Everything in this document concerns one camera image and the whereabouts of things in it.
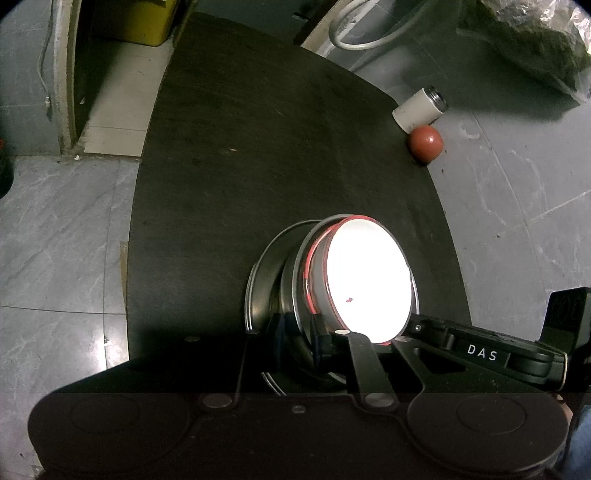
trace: white cylinder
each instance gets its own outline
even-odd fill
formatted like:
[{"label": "white cylinder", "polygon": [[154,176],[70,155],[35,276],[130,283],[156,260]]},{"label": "white cylinder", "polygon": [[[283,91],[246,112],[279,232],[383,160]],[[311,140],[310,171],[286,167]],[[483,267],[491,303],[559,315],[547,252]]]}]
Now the white cylinder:
[{"label": "white cylinder", "polygon": [[443,115],[447,109],[445,100],[433,87],[421,88],[406,102],[392,111],[396,123],[406,133],[419,125],[429,125]]}]

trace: white lid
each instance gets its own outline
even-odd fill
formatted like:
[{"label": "white lid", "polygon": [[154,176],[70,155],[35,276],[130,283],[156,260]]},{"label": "white lid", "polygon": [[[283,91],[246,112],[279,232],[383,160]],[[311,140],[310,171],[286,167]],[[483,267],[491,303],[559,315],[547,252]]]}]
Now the white lid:
[{"label": "white lid", "polygon": [[373,343],[399,335],[413,292],[394,237],[373,219],[346,219],[334,231],[325,258],[325,280],[342,323]]}]

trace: dark wooden board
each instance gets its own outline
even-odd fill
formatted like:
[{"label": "dark wooden board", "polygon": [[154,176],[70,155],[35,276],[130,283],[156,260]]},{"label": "dark wooden board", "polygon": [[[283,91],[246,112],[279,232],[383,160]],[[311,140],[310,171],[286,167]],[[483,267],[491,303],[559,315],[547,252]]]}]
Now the dark wooden board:
[{"label": "dark wooden board", "polygon": [[254,262],[304,219],[358,213],[398,239],[421,312],[469,323],[447,221],[395,101],[294,45],[202,14],[168,66],[144,148],[128,258],[129,353],[240,332]]}]

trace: white cable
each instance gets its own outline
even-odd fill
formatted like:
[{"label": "white cable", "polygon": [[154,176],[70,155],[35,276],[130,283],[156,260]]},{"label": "white cable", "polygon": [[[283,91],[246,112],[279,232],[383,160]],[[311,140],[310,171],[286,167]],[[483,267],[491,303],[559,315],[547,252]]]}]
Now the white cable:
[{"label": "white cable", "polygon": [[427,8],[434,2],[434,0],[425,0],[421,7],[417,10],[411,18],[408,19],[406,23],[404,23],[400,28],[397,28],[392,33],[389,33],[385,37],[382,37],[378,40],[373,40],[368,43],[344,43],[337,38],[337,30],[339,29],[341,23],[345,19],[347,15],[349,15],[353,10],[357,7],[366,4],[370,0],[353,0],[349,3],[346,7],[344,7],[337,15],[333,18],[333,21],[330,22],[329,26],[329,38],[330,41],[335,45],[337,48],[341,48],[343,50],[369,50],[370,48],[380,47],[382,45],[386,45],[393,40],[396,40],[400,35],[405,33],[410,27],[412,27],[417,20],[423,16],[426,12]]},{"label": "white cable", "polygon": [[49,4],[49,22],[47,24],[47,34],[45,35],[45,43],[39,53],[39,59],[37,60],[37,76],[39,80],[41,80],[41,85],[43,86],[43,91],[45,91],[45,108],[47,112],[49,112],[51,108],[51,96],[49,94],[49,88],[47,88],[47,84],[43,79],[43,61],[45,60],[45,54],[47,52],[47,47],[49,46],[49,41],[51,40],[51,33],[53,32],[53,2],[54,0],[50,1]]}]

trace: orange ball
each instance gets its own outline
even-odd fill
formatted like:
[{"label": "orange ball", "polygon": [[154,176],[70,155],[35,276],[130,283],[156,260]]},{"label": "orange ball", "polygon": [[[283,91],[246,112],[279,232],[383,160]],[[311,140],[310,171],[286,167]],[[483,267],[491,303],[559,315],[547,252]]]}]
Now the orange ball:
[{"label": "orange ball", "polygon": [[407,138],[410,154],[423,165],[435,160],[443,150],[441,134],[429,125],[415,128]]}]

